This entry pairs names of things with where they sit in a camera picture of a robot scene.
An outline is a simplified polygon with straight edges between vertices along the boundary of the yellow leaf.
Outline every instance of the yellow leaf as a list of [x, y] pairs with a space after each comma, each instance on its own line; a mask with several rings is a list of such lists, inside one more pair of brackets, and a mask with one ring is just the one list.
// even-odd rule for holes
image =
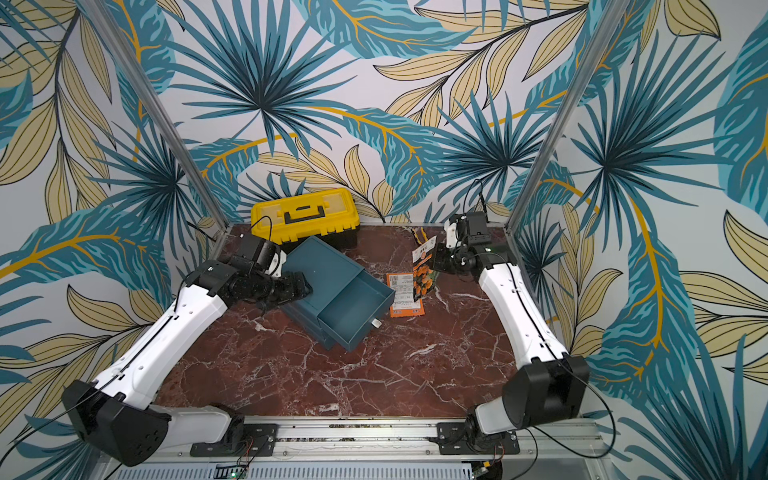
[[491, 55], [491, 61], [488, 63], [488, 70], [485, 72], [485, 78], [488, 82], [488, 91], [490, 92], [490, 97], [485, 102], [485, 106], [490, 105], [491, 100], [496, 98], [496, 95], [502, 90], [509, 64], [512, 63], [512, 59], [523, 45], [526, 35], [528, 35], [527, 28], [517, 31], [505, 38], [498, 48], [496, 48], [496, 51], [493, 52], [493, 55]]
[[565, 266], [568, 267], [568, 272], [570, 272], [574, 279], [578, 279], [578, 270], [576, 267], [576, 251], [574, 250], [571, 241], [565, 235], [561, 235], [560, 245], [562, 247], [563, 253], [565, 253], [565, 255], [563, 255], [563, 259], [565, 260]]
[[146, 290], [131, 290], [128, 297], [131, 300], [131, 308], [136, 316], [145, 322], [154, 323], [165, 312], [163, 307], [155, 302], [152, 295]]
[[33, 345], [26, 347], [26, 350], [35, 360], [23, 359], [0, 359], [0, 367], [6, 369], [28, 369], [45, 365], [62, 359], [71, 353], [82, 350], [95, 343], [102, 343], [108, 340], [109, 335], [105, 336], [85, 336], [77, 333], [64, 333], [62, 335], [52, 336]]
[[768, 385], [768, 355], [763, 355], [744, 366], [744, 376], [755, 382]]
[[317, 150], [312, 150], [308, 153], [298, 138], [296, 139], [296, 146], [299, 148], [301, 154], [306, 157], [312, 165], [326, 172], [337, 181], [342, 181], [341, 177], [339, 176], [339, 171], [336, 169], [336, 165], [333, 164], [330, 158], [321, 154]]
[[473, 53], [472, 50], [440, 51], [423, 57], [411, 58], [395, 65], [377, 65], [374, 68], [392, 80], [422, 80], [457, 68]]
[[565, 345], [571, 345], [574, 338], [573, 317], [568, 315], [568, 311], [565, 309], [565, 306], [556, 293], [552, 293], [552, 298], [554, 299], [554, 310], [558, 313], [560, 330], [563, 334], [563, 343]]
[[761, 237], [725, 213], [725, 239], [733, 254], [752, 273], [768, 283], [768, 238]]
[[393, 193], [394, 189], [386, 183], [386, 180], [382, 180], [373, 188], [373, 204], [384, 216], [392, 209]]
[[96, 135], [91, 128], [80, 118], [77, 111], [65, 95], [59, 95], [61, 99], [61, 112], [64, 114], [64, 123], [72, 140], [74, 148], [83, 156], [102, 178], [109, 178], [109, 167], [104, 162], [104, 152], [96, 146]]
[[56, 134], [53, 98], [32, 109], [16, 129], [0, 163], [0, 185], [8, 185], [35, 171], [51, 149]]
[[603, 346], [603, 333], [602, 328], [592, 325], [579, 330], [571, 355], [589, 356], [597, 352]]
[[336, 180], [328, 178], [323, 174], [316, 172], [287, 172], [286, 178], [296, 182], [301, 182], [306, 179], [306, 183], [309, 185], [321, 185], [321, 184], [334, 184]]
[[523, 26], [523, 19], [510, 12], [507, 13], [507, 23], [502, 30], [502, 13], [499, 10], [488, 10], [485, 19], [482, 12], [437, 12], [425, 8], [416, 8], [416, 13], [422, 17], [434, 18], [443, 28], [450, 31], [470, 31], [462, 43], [478, 43], [497, 38], [513, 28]]
[[88, 90], [85, 88], [83, 79], [78, 73], [78, 68], [74, 65], [74, 61], [68, 52], [64, 52], [61, 60], [61, 71], [64, 76], [64, 84], [67, 85], [70, 97], [74, 101], [74, 104], [80, 108], [85, 117], [92, 121], [94, 125], [99, 127], [109, 138], [112, 138], [112, 129], [109, 126], [109, 122], [104, 118], [101, 110], [98, 109], [93, 99], [91, 98]]
[[576, 38], [586, 19], [587, 11], [582, 10], [547, 35], [547, 38], [544, 39], [536, 51], [536, 55], [534, 55], [531, 61], [531, 66], [528, 67], [528, 73], [525, 74], [523, 80], [527, 80], [532, 75], [541, 71], [542, 68], [549, 65], [551, 61], [560, 55]]
[[78, 192], [78, 200], [75, 203], [74, 208], [76, 210], [87, 210], [93, 207], [95, 207], [95, 205], [91, 205], [90, 203], [88, 203], [88, 200], [85, 200], [85, 197], [83, 197], [83, 195], [80, 192]]
[[369, 205], [355, 202], [355, 208], [357, 209], [357, 213], [364, 217], [381, 218], [379, 214], [376, 213], [376, 210], [372, 209]]
[[598, 312], [608, 287], [621, 276], [615, 268], [607, 268], [594, 276], [578, 302], [578, 322], [583, 322]]
[[768, 312], [768, 301], [722, 275], [708, 272], [680, 272], [680, 278], [692, 300]]
[[388, 114], [405, 117], [420, 101], [432, 93], [436, 88], [443, 86], [448, 77], [438, 78], [426, 87], [416, 88], [400, 95], [390, 106], [387, 107]]
[[[547, 4], [545, 4], [545, 0], [522, 0], [523, 6], [526, 8], [538, 8], [540, 10], [545, 10], [547, 8]], [[509, 0], [509, 3], [513, 5], [520, 5], [519, 0]], [[589, 0], [551, 0], [549, 2], [549, 8], [550, 10], [568, 10], [573, 7], [578, 7], [579, 5], [586, 5], [589, 3]]]
[[667, 25], [675, 35], [711, 35], [720, 39], [714, 13], [701, 0], [667, 0]]
[[297, 160], [290, 154], [284, 154], [276, 151], [273, 154], [259, 154], [259, 162], [267, 165], [276, 165], [278, 167], [298, 168], [305, 172], [311, 172], [312, 167], [303, 160]]
[[200, 217], [200, 220], [197, 221], [197, 226], [203, 230], [213, 227], [214, 224], [214, 219], [212, 217]]
[[571, 204], [565, 204], [562, 207], [563, 217], [565, 217], [565, 224], [568, 226], [568, 236], [571, 238], [571, 245], [574, 248], [574, 253], [578, 255], [579, 243], [581, 242], [581, 235], [579, 234], [579, 226], [581, 222], [578, 218], [578, 212]]
[[368, 195], [368, 187], [371, 184], [371, 177], [368, 171], [362, 165], [358, 155], [359, 145], [350, 148], [344, 156], [344, 171], [349, 178], [349, 184], [363, 196]]
[[645, 50], [645, 47], [650, 41], [650, 37], [653, 36], [656, 29], [656, 19], [659, 17], [659, 10], [661, 10], [661, 0], [656, 0], [654, 6], [650, 8], [648, 16], [643, 23], [643, 31], [640, 33], [640, 51]]
[[176, 0], [157, 0], [157, 6], [184, 20], [184, 12], [181, 11], [181, 7], [176, 3]]
[[43, 399], [40, 401], [38, 408], [35, 409], [33, 416], [43, 419], [48, 413], [53, 412], [56, 405], [61, 401], [61, 393], [64, 389], [72, 383], [73, 380], [79, 380], [85, 375], [88, 370], [88, 366], [96, 356], [98, 346], [93, 346], [85, 352], [81, 353], [76, 359], [72, 360], [64, 369], [56, 376], [56, 379], [48, 387], [48, 391], [43, 395]]
[[442, 115], [440, 110], [442, 109], [442, 89], [438, 88], [435, 93], [429, 97], [424, 110], [422, 111], [422, 125], [425, 127], [437, 128], [440, 126], [440, 119]]
[[39, 41], [48, 58], [44, 57], [34, 46], [22, 43], [18, 50], [24, 55], [20, 57], [15, 51], [3, 57], [0, 62], [0, 88], [15, 87], [27, 76], [32, 80], [32, 93], [38, 94], [51, 81], [55, 70], [53, 61], [58, 53], [58, 43], [54, 41]]
[[482, 62], [485, 60], [487, 50], [484, 48], [475, 58], [472, 59], [469, 66], [458, 76], [456, 82], [451, 87], [451, 118], [456, 118], [462, 113], [461, 105], [464, 108], [469, 106], [470, 98], [480, 88], [480, 77], [482, 76]]
[[28, 376], [29, 383], [17, 383], [0, 396], [0, 432], [16, 416], [24, 410], [27, 405], [43, 391], [45, 387], [53, 382], [56, 375], [63, 370], [63, 366], [55, 366], [40, 372], [32, 373]]
[[101, 85], [101, 90], [107, 95], [109, 103], [112, 103], [112, 83], [109, 78], [107, 61], [104, 58], [104, 49], [101, 47], [101, 42], [93, 26], [86, 18], [80, 21], [80, 41], [83, 44], [85, 59], [91, 66], [91, 71], [94, 72], [96, 80]]
[[745, 348], [762, 339], [768, 333], [768, 319], [726, 316], [703, 324], [697, 331], [711, 356], [730, 355], [736, 352], [742, 336], [746, 336]]
[[62, 221], [72, 213], [65, 157], [64, 142], [59, 139], [56, 148], [56, 163], [45, 182], [45, 209], [48, 211], [48, 222], [50, 223]]
[[136, 326], [123, 307], [112, 302], [92, 300], [67, 286], [67, 303], [72, 313], [83, 323], [109, 332], [122, 332]]
[[114, 359], [117, 360], [128, 351], [128, 349], [131, 348], [131, 346], [136, 343], [136, 340], [138, 340], [141, 335], [147, 331], [147, 328], [149, 328], [149, 325], [140, 326], [137, 329], [131, 330], [126, 336], [119, 339], [115, 344], [110, 345], [109, 348], [101, 354], [101, 357], [99, 357], [99, 360], [96, 362], [96, 366], [91, 371], [91, 380], [98, 375], [99, 373], [105, 371], [109, 365], [112, 365], [114, 363]]
[[85, 201], [90, 205], [98, 206], [101, 202], [107, 200], [107, 194], [101, 185], [94, 182], [88, 177], [92, 177], [91, 174], [85, 170], [78, 162], [67, 157], [67, 164], [69, 165], [69, 171], [72, 173], [74, 184], [78, 188], [78, 193], [83, 196]]
[[720, 318], [720, 315], [694, 305], [694, 319], [696, 323], [705, 323]]
[[485, 202], [489, 210], [500, 217], [509, 217], [509, 209], [504, 204], [497, 204], [496, 202]]
[[597, 215], [592, 215], [587, 221], [587, 226], [584, 228], [583, 237], [581, 238], [581, 255], [579, 255], [579, 285], [584, 285], [584, 280], [587, 278], [589, 270], [592, 268], [592, 261], [594, 260], [594, 235], [588, 235], [589, 230], [594, 225], [594, 221]]
[[[37, 28], [42, 30], [43, 28], [57, 25], [55, 21], [48, 17], [49, 15], [58, 20], [60, 24], [69, 22], [77, 9], [77, 6], [71, 0], [37, 0], [35, 3], [28, 2], [27, 0], [12, 0], [11, 2], [3, 3], [11, 3], [24, 15], [22, 18], [16, 15], [16, 12], [11, 12], [13, 18], [27, 30], [35, 30]], [[45, 11], [43, 12], [36, 4], [40, 5]], [[7, 24], [5, 20], [0, 20], [0, 25]]]

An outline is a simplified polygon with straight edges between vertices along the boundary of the wallpaper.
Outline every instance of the wallpaper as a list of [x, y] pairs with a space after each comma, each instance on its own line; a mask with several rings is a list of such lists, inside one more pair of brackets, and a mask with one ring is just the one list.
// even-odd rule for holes
[[620, 478], [768, 478], [768, 5], [689, 2], [698, 31], [672, 5], [584, 96], [515, 239]]
[[[172, 56], [151, 44], [167, 28], [157, 5], [126, 2], [123, 22], [147, 52]], [[141, 336], [217, 232], [73, 1], [0, 2], [0, 48], [5, 454], [63, 412], [65, 386]], [[84, 478], [94, 459], [65, 416], [21, 443], [0, 478]]]

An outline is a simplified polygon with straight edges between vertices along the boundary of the metal base plate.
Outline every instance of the metal base plate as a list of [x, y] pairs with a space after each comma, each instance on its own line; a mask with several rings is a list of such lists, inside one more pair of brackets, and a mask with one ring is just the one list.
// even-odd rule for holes
[[277, 437], [276, 423], [246, 423], [243, 425], [243, 440], [253, 439], [250, 452], [245, 448], [248, 442], [235, 452], [230, 452], [223, 443], [194, 443], [190, 457], [271, 457]]
[[[437, 424], [437, 435], [441, 440], [447, 440], [449, 443], [439, 445], [440, 455], [517, 455], [520, 453], [520, 445], [518, 444], [518, 436], [515, 434], [509, 434], [502, 432], [491, 435], [489, 438], [490, 447], [484, 451], [478, 452], [471, 449], [467, 444], [466, 438], [451, 442], [451, 439], [455, 439], [457, 436], [462, 435], [465, 431], [464, 422], [443, 422]], [[496, 451], [494, 452], [493, 445], [496, 445]]]

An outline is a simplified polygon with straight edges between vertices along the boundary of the blue palm leaf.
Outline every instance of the blue palm leaf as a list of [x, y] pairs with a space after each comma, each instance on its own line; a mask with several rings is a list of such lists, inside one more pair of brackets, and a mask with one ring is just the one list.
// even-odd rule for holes
[[[543, 115], [533, 118], [530, 114], [524, 115], [517, 124], [511, 120], [499, 124], [496, 107], [491, 103], [494, 126], [490, 127], [474, 95], [471, 104], [472, 114], [459, 105], [470, 123], [469, 130], [441, 111], [445, 120], [458, 133], [435, 130], [435, 142], [444, 149], [435, 171], [440, 175], [441, 182], [451, 182], [440, 193], [438, 200], [457, 190], [453, 197], [453, 204], [456, 204], [462, 201], [472, 183], [479, 180], [487, 198], [495, 195], [495, 201], [501, 202], [509, 172], [514, 171], [514, 168], [531, 167], [549, 125], [543, 124], [546, 121]], [[505, 116], [512, 118], [509, 100]], [[468, 203], [472, 204], [478, 195], [479, 190], [472, 191]]]
[[[727, 160], [712, 154], [691, 152], [695, 147], [714, 144], [719, 138], [699, 141], [676, 142], [675, 136], [714, 117], [719, 109], [708, 111], [682, 121], [684, 115], [696, 107], [709, 93], [720, 85], [728, 74], [723, 69], [709, 81], [706, 77], [714, 71], [720, 56], [705, 64], [714, 43], [694, 58], [697, 45], [694, 39], [674, 60], [670, 56], [675, 42], [656, 62], [658, 35], [647, 60], [640, 71], [640, 52], [637, 50], [627, 85], [623, 86], [621, 73], [614, 74], [612, 107], [609, 107], [605, 91], [598, 92], [599, 111], [586, 105], [591, 119], [592, 132], [579, 124], [584, 141], [573, 142], [587, 158], [598, 165], [594, 176], [576, 206], [592, 198], [600, 208], [598, 219], [591, 231], [604, 224], [604, 246], [610, 234], [611, 217], [617, 226], [619, 245], [623, 240], [624, 218], [633, 218], [632, 203], [653, 224], [650, 209], [646, 208], [643, 194], [678, 204], [690, 205], [667, 194], [656, 182], [673, 181], [697, 187], [718, 188], [698, 180], [670, 174], [658, 167], [722, 164]], [[589, 216], [584, 216], [582, 227]], [[629, 222], [632, 236], [636, 236], [634, 222]]]
[[187, 193], [186, 186], [181, 183], [185, 173], [176, 162], [176, 157], [157, 133], [154, 124], [149, 122], [147, 127], [139, 127], [143, 141], [135, 140], [120, 127], [131, 139], [132, 144], [125, 144], [117, 138], [113, 138], [113, 141], [126, 152], [130, 152], [125, 155], [96, 143], [113, 160], [104, 163], [129, 174], [130, 180], [97, 177], [92, 177], [91, 180], [127, 187], [108, 197], [104, 203], [115, 205], [116, 210], [138, 207], [134, 209], [134, 213], [140, 217], [151, 235], [164, 238], [166, 233], [170, 233], [170, 249], [176, 257], [176, 245], [180, 244], [187, 250], [187, 242], [183, 239], [192, 235], [187, 219], [199, 217], [200, 211]]
[[[283, 0], [279, 15], [275, 2], [267, 2], [266, 34], [263, 40], [259, 29], [261, 14], [258, 2], [251, 2], [250, 26], [240, 0], [232, 0], [235, 25], [230, 24], [221, 6], [214, 2], [218, 23], [216, 26], [193, 2], [185, 1], [205, 27], [206, 33], [197, 30], [183, 18], [176, 19], [210, 59], [195, 52], [193, 48], [176, 42], [169, 43], [178, 53], [204, 67], [201, 71], [174, 64], [174, 69], [206, 85], [176, 84], [173, 87], [211, 94], [227, 100], [186, 103], [213, 108], [212, 111], [196, 118], [252, 114], [255, 119], [256, 116], [261, 116], [270, 152], [274, 152], [275, 140], [278, 137], [289, 138], [291, 134], [297, 136], [307, 148], [310, 145], [308, 136], [328, 145], [328, 141], [319, 131], [337, 133], [327, 122], [319, 120], [337, 120], [324, 114], [323, 109], [343, 108], [344, 105], [319, 97], [346, 82], [322, 84], [321, 81], [347, 64], [324, 71], [318, 69], [341, 47], [335, 46], [320, 51], [326, 43], [323, 38], [303, 55], [298, 55], [296, 46], [303, 42], [309, 25], [305, 24], [293, 37], [289, 36], [289, 0]], [[299, 151], [293, 142], [286, 142], [286, 146], [294, 156], [299, 157]]]

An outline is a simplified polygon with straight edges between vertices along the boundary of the red marble surface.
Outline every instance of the red marble surface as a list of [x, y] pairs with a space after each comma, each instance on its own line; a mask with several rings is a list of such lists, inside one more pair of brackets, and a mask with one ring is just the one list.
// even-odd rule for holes
[[[235, 251], [240, 231], [233, 229], [220, 259]], [[413, 248], [406, 228], [363, 226], [358, 247], [345, 253], [384, 280], [409, 270]], [[437, 286], [425, 298], [424, 316], [382, 318], [350, 353], [339, 345], [325, 350], [279, 310], [261, 318], [253, 306], [237, 304], [192, 345], [156, 403], [218, 402], [247, 415], [462, 417], [501, 394], [514, 357], [476, 283], [442, 274]]]

